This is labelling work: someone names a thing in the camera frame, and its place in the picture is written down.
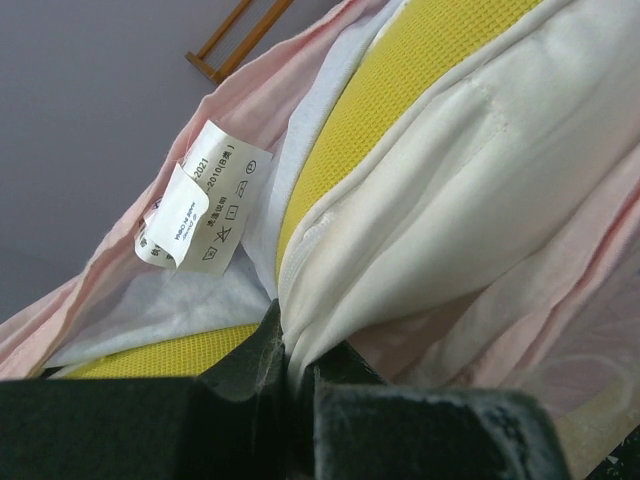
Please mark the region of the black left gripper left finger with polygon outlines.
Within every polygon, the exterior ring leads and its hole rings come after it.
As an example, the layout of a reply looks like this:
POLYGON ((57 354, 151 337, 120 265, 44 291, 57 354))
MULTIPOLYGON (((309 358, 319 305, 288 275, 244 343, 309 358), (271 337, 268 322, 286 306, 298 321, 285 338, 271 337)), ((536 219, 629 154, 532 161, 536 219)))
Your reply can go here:
POLYGON ((1 385, 5 479, 281 479, 280 309, 197 376, 1 385))

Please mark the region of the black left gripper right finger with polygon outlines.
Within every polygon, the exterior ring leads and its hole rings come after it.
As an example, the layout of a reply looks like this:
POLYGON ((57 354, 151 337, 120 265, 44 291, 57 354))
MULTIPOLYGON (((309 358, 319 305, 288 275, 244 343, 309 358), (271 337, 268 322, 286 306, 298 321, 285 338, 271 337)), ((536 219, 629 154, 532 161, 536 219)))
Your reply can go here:
POLYGON ((347 343, 306 367, 317 479, 568 479, 551 419, 512 390, 394 386, 347 343))

